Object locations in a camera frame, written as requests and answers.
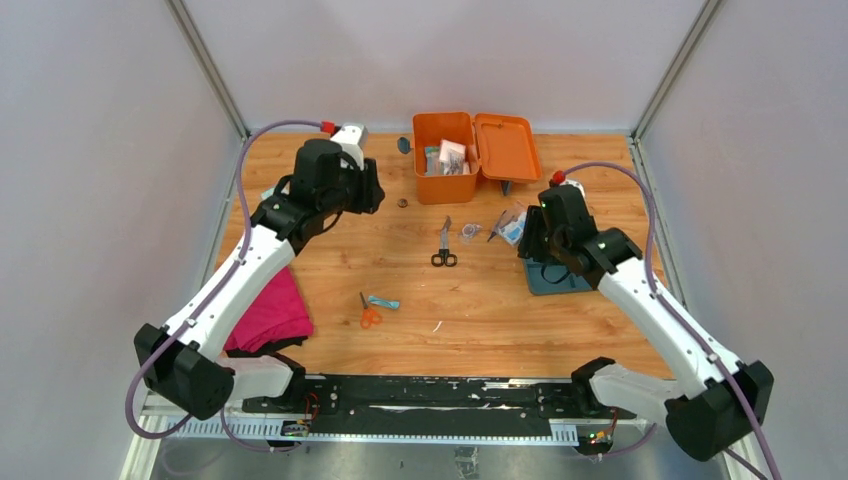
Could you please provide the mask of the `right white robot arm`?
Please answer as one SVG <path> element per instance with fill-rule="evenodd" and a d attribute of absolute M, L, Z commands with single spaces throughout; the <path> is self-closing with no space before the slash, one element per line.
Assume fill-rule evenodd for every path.
<path fill-rule="evenodd" d="M 620 229 L 599 230 L 582 190 L 561 184 L 527 209 L 518 254 L 565 266 L 613 302 L 673 373 L 639 374 L 598 357 L 571 374 L 571 403 L 584 417 L 626 410 L 668 430 L 678 447 L 705 462 L 760 427 L 774 376 L 761 361 L 743 362 L 709 335 L 651 272 Z"/>

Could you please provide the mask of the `blue cotton swab bag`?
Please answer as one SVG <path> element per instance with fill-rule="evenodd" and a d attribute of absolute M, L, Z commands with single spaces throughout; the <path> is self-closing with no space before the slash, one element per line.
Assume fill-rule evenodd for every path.
<path fill-rule="evenodd" d="M 441 174 L 440 148 L 438 146 L 428 146 L 424 148 L 426 176 L 436 176 Z"/>

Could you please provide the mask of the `clear bag blue items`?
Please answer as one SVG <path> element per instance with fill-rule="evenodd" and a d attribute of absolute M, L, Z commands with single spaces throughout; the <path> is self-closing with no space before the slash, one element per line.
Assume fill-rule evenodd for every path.
<path fill-rule="evenodd" d="M 496 221 L 494 234 L 509 245 L 517 246 L 524 234 L 526 218 L 527 207 L 521 202 L 514 202 Z"/>

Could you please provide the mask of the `bag of swabs and plasters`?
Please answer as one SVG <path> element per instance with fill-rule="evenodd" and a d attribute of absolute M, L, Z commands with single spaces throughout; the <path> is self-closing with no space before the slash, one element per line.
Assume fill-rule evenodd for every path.
<path fill-rule="evenodd" d="M 441 175 L 466 175 L 468 164 L 464 148 L 442 146 L 438 156 L 438 172 Z"/>

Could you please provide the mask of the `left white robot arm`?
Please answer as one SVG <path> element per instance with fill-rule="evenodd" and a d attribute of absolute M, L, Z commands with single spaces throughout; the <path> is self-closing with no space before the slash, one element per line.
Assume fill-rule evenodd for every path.
<path fill-rule="evenodd" d="M 265 286 L 343 212 L 373 214 L 385 194 L 363 141 L 336 134 L 297 151 L 292 175 L 261 201 L 226 262 L 164 325 L 143 325 L 134 346 L 145 385 L 207 420 L 230 401 L 256 397 L 283 413 L 306 400 L 302 367 L 279 355 L 229 358 L 231 332 Z"/>

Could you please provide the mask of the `white gauze pack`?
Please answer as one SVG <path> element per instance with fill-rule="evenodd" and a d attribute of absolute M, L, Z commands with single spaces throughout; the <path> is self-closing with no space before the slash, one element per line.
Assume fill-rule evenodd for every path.
<path fill-rule="evenodd" d="M 443 139 L 439 148 L 439 159 L 443 162 L 463 161 L 465 159 L 466 146 L 464 144 Z"/>

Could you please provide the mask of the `orange medicine box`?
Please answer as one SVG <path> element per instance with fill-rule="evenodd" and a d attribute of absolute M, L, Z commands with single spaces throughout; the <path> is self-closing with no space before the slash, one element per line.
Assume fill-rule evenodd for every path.
<path fill-rule="evenodd" d="M 412 117 L 416 198 L 423 205 L 466 203 L 478 181 L 532 184 L 542 175 L 530 122 L 522 117 L 466 112 L 418 113 Z M 443 139 L 464 144 L 470 175 L 426 176 L 424 148 Z"/>

